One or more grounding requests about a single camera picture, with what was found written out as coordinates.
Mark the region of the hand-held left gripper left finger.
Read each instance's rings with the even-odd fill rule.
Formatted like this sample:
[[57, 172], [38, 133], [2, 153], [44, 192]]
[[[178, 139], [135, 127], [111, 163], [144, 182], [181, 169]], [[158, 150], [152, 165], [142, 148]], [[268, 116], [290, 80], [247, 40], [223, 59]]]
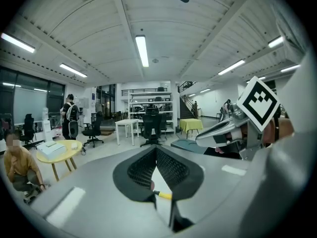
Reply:
[[113, 182], [114, 168], [135, 148], [90, 161], [61, 179], [31, 204], [53, 238], [165, 238], [171, 229], [154, 203], [135, 202]]

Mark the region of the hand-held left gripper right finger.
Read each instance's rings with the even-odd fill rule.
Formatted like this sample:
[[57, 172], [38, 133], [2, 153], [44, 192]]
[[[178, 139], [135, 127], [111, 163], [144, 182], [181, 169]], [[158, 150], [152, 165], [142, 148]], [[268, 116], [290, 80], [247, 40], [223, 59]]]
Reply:
[[193, 197], [177, 201], [181, 217], [195, 224], [232, 193], [249, 168], [249, 162], [244, 160], [203, 155], [170, 146], [163, 148], [195, 162], [204, 172], [204, 180]]

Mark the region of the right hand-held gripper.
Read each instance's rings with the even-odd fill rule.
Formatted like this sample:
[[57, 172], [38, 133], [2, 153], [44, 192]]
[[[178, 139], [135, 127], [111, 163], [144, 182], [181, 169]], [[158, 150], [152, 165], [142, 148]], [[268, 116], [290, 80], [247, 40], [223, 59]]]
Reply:
[[223, 147], [234, 142], [241, 158], [250, 161], [264, 147], [264, 129], [279, 105], [277, 95], [254, 76], [232, 105], [232, 118], [200, 133], [196, 143], [202, 147]]

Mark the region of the yellow handled screwdriver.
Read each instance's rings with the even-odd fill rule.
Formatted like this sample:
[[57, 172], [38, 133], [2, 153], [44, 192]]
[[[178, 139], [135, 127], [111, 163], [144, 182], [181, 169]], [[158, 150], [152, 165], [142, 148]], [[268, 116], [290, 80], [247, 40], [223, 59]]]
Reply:
[[172, 199], [172, 195], [171, 194], [163, 193], [163, 192], [156, 191], [156, 190], [154, 190], [153, 192], [154, 192], [155, 195], [157, 195], [159, 197], [162, 197], [162, 198], [165, 198], [165, 199], [168, 199], [168, 200]]

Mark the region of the person's right forearm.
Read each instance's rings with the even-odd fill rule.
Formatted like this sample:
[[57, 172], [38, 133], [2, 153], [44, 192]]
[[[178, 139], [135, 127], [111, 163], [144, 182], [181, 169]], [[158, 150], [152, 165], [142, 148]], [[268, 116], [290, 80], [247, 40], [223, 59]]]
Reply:
[[291, 136], [294, 134], [294, 128], [290, 119], [279, 118], [279, 139]]

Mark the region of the white flat box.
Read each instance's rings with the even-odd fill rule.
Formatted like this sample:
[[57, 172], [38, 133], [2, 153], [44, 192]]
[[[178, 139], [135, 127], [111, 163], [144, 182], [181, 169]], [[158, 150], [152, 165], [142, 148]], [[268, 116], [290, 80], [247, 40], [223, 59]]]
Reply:
[[46, 160], [53, 160], [66, 152], [66, 147], [58, 142], [49, 141], [39, 144], [37, 150]]

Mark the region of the yellow-green clothed table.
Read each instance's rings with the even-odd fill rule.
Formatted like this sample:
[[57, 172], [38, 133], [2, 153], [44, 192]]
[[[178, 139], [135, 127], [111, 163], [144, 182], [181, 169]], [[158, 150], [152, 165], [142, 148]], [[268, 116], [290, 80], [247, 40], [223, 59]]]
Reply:
[[199, 132], [199, 130], [203, 129], [203, 124], [200, 119], [181, 119], [179, 121], [179, 128], [181, 132], [186, 133], [186, 138], [188, 138], [188, 132], [196, 130]]

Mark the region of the dark staircase with railing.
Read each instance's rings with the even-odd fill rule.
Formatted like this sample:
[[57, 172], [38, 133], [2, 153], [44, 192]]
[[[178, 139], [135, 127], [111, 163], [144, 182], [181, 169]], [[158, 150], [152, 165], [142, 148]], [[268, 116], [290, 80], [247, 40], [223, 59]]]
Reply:
[[185, 95], [184, 91], [196, 82], [185, 81], [180, 86], [178, 86], [178, 93], [180, 95], [180, 118], [181, 119], [197, 119], [198, 118], [198, 104], [196, 101], [192, 101], [189, 97], [192, 95]]

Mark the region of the round yellow wooden table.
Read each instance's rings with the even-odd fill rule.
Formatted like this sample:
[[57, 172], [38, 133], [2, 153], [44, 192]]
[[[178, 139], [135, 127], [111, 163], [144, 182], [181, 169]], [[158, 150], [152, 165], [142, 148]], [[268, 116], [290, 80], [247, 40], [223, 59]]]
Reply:
[[[81, 152], [81, 150], [83, 148], [83, 144], [80, 141], [78, 141], [78, 140], [59, 140], [59, 141], [56, 141], [56, 142], [61, 143], [61, 144], [63, 144], [66, 147], [66, 152], [65, 153], [63, 153], [62, 155], [60, 155], [56, 159], [53, 159], [53, 160], [49, 161], [49, 160], [46, 160], [44, 158], [44, 156], [41, 155], [41, 153], [37, 150], [36, 158], [42, 163], [50, 164], [52, 166], [52, 170], [53, 170], [53, 173], [54, 173], [56, 181], [59, 181], [59, 176], [57, 174], [56, 167], [55, 167], [56, 163], [65, 162], [68, 170], [70, 172], [72, 172], [72, 169], [71, 169], [71, 167], [70, 167], [70, 165], [68, 163], [68, 161], [70, 161], [72, 166], [73, 166], [73, 168], [76, 170], [77, 166], [76, 166], [76, 164], [74, 162], [73, 157]], [[75, 150], [72, 150], [71, 149], [71, 144], [72, 143], [77, 143], [78, 148], [75, 149]]]

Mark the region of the person's grey shirt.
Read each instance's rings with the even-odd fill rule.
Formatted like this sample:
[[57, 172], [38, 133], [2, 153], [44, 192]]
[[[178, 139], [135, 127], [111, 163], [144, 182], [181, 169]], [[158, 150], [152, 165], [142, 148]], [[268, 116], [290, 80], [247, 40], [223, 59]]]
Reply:
[[309, 51], [281, 93], [294, 134], [272, 145], [239, 238], [317, 238], [317, 55]]

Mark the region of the grey backpack device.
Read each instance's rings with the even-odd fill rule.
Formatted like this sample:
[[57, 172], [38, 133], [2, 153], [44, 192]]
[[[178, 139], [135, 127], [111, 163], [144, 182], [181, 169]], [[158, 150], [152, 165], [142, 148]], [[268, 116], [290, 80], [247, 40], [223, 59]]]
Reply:
[[66, 119], [69, 121], [69, 137], [75, 138], [78, 135], [79, 110], [75, 104], [72, 105], [70, 102], [68, 102], [67, 104], [69, 105], [69, 109], [66, 112]]

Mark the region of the white metal shelf rack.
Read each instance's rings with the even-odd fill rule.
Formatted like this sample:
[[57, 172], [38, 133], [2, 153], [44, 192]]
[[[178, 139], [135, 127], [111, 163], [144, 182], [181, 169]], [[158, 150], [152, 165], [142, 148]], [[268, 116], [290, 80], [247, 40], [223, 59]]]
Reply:
[[173, 93], [166, 88], [133, 89], [127, 91], [128, 118], [143, 124], [146, 114], [160, 114], [164, 118], [164, 133], [174, 133], [177, 121]]

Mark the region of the white rectangular table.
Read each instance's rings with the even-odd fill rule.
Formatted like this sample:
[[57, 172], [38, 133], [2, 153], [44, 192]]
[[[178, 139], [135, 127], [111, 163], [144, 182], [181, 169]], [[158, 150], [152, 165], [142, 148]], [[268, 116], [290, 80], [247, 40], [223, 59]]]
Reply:
[[116, 132], [117, 145], [120, 145], [119, 132], [118, 132], [119, 126], [125, 127], [125, 136], [126, 137], [127, 137], [127, 126], [130, 126], [131, 142], [132, 142], [132, 145], [135, 146], [134, 125], [136, 125], [136, 133], [137, 133], [137, 137], [139, 138], [139, 120], [138, 119], [123, 119], [123, 120], [115, 122], [115, 132]]

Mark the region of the white water dispenser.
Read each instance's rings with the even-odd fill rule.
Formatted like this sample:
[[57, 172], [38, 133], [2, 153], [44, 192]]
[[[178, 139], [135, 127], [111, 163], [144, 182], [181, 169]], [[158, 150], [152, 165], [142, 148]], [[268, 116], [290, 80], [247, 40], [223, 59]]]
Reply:
[[42, 128], [44, 133], [44, 141], [52, 141], [52, 134], [51, 134], [51, 123], [49, 120], [49, 110], [47, 107], [43, 108], [42, 112]]

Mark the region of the large dark framed window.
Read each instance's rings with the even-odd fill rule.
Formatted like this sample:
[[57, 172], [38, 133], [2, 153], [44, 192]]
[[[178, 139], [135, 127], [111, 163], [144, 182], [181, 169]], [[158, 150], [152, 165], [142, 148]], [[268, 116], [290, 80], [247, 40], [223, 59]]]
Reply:
[[58, 113], [64, 93], [64, 84], [0, 66], [0, 114], [10, 114], [14, 124], [24, 123], [27, 114], [42, 121], [43, 108]]

